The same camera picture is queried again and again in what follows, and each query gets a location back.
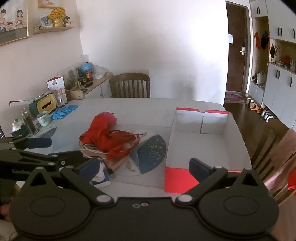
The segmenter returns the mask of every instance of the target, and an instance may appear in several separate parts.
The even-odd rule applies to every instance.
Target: white table
[[[176,107],[187,107],[205,110],[225,110],[217,103],[201,101],[182,101],[175,99],[116,98],[89,99],[70,101],[78,109],[62,120],[52,121],[57,127],[52,137],[50,148],[35,149],[33,152],[49,154],[53,152],[78,150],[78,139],[88,130],[92,120],[101,112],[114,113],[117,118],[116,129],[149,129],[163,137],[166,144],[171,133]],[[116,177],[111,185],[100,188],[107,194],[118,196],[171,196],[178,194],[165,193],[164,188],[165,160],[154,170],[135,177]]]

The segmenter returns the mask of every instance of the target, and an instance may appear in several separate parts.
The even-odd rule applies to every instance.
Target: doormat
[[[247,97],[240,92],[226,91],[224,103],[245,104]]]

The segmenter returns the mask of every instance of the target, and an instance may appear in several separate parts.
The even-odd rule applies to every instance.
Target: blue glove
[[[68,105],[65,106],[61,109],[57,109],[53,115],[50,117],[52,120],[57,120],[57,119],[63,119],[65,116],[72,111],[76,110],[78,108],[78,105]]]

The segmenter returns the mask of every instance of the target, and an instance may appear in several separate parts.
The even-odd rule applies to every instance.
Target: product box
[[[184,193],[198,184],[189,173],[191,158],[207,165],[241,171],[252,167],[248,151],[231,113],[177,108],[168,144],[165,191]]]
[[[46,83],[47,83],[48,90],[50,92],[52,92],[54,95],[57,90],[60,90],[60,89],[65,90],[65,84],[64,84],[63,77],[54,77],[54,78],[48,80]],[[66,92],[63,95],[63,99],[64,99],[65,103],[68,102]]]

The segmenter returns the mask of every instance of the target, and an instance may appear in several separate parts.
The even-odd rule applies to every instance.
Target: wooden floor
[[[231,112],[244,139],[250,157],[259,143],[266,122],[246,104],[224,103]],[[272,231],[279,241],[296,240],[296,196],[291,197],[279,207],[280,216]]]

